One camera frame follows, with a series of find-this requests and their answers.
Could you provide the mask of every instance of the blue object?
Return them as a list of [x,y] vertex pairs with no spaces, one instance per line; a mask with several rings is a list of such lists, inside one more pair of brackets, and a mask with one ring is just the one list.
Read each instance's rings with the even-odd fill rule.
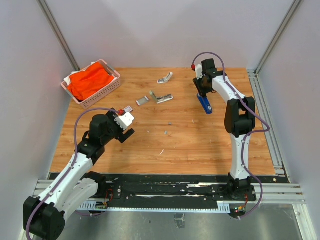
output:
[[212,107],[210,105],[210,102],[209,102],[208,98],[200,96],[199,93],[196,96],[199,99],[199,101],[200,101],[205,113],[206,114],[212,114]]

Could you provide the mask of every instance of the white wall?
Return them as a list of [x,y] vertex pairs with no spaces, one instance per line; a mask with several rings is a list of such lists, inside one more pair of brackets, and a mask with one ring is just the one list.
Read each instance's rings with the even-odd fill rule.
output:
[[70,100],[60,83],[71,70],[37,1],[1,1],[1,239],[18,238],[23,203],[49,171]]
[[304,1],[260,74],[291,179],[320,237],[320,1]]
[[254,69],[293,0],[47,0],[85,67],[190,67],[216,52],[228,67]]

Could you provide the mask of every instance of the vertical metal post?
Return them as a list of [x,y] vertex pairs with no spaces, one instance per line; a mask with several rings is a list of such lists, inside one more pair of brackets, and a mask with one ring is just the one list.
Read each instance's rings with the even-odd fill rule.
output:
[[60,42],[60,44],[61,44],[66,56],[68,57],[73,69],[75,71],[79,71],[80,67],[77,64],[77,61],[76,61],[74,55],[72,54],[62,32],[60,31],[59,26],[53,16],[53,14],[51,13],[50,8],[49,8],[46,0],[37,0],[37,2],[39,3],[39,6],[42,9],[46,19],[48,20],[55,36],[57,37],[58,41]]
[[259,74],[262,67],[265,65],[267,59],[269,58],[271,52],[273,51],[273,49],[275,48],[276,44],[278,43],[280,37],[282,36],[282,34],[284,33],[285,29],[287,28],[289,22],[291,21],[292,17],[294,16],[294,14],[296,13],[296,11],[298,10],[299,6],[301,5],[301,3],[304,0],[294,0],[292,5],[290,6],[288,12],[286,13],[282,23],[280,24],[278,30],[276,31],[273,39],[271,40],[268,48],[266,49],[263,57],[261,58],[256,70],[254,71],[255,74]]

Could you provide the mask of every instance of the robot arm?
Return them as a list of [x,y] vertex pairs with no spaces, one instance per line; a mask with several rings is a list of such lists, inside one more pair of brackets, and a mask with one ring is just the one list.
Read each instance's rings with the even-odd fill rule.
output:
[[[229,181],[232,183],[230,192],[236,192],[250,188],[250,175],[245,170],[248,169],[248,151],[250,136],[245,139],[243,158],[245,165],[242,164],[242,145],[244,137],[251,132],[256,125],[255,117],[248,112],[242,104],[240,104],[238,96],[231,89],[232,86],[236,93],[243,99],[247,106],[255,111],[255,100],[253,97],[246,97],[239,92],[225,76],[223,72],[218,71],[213,59],[202,61],[201,64],[195,66],[196,78],[193,82],[198,90],[197,97],[202,104],[207,114],[212,113],[212,107],[207,99],[207,93],[216,91],[223,98],[226,103],[226,114],[224,119],[224,126],[226,131],[230,134],[232,143],[232,165],[229,173]],[[239,110],[245,111],[244,114],[239,114]]]
[[75,164],[73,164],[75,159],[73,154],[68,165],[44,192],[37,198],[30,196],[24,202],[25,230],[32,212],[42,204],[32,219],[29,231],[43,239],[56,240],[62,233],[66,221],[84,201],[91,196],[105,197],[107,190],[105,177],[95,172],[86,173],[105,152],[107,143],[112,139],[123,143],[135,132],[130,129],[124,133],[134,119],[129,112],[118,116],[111,111],[92,118],[90,130],[84,134],[77,146]]

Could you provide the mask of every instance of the gray floor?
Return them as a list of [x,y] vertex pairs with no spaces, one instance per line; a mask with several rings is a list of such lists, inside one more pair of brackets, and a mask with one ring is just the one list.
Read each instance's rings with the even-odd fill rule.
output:
[[302,240],[291,205],[261,205],[235,220],[221,213],[186,213],[177,228],[171,212],[107,212],[98,217],[76,214],[59,240]]

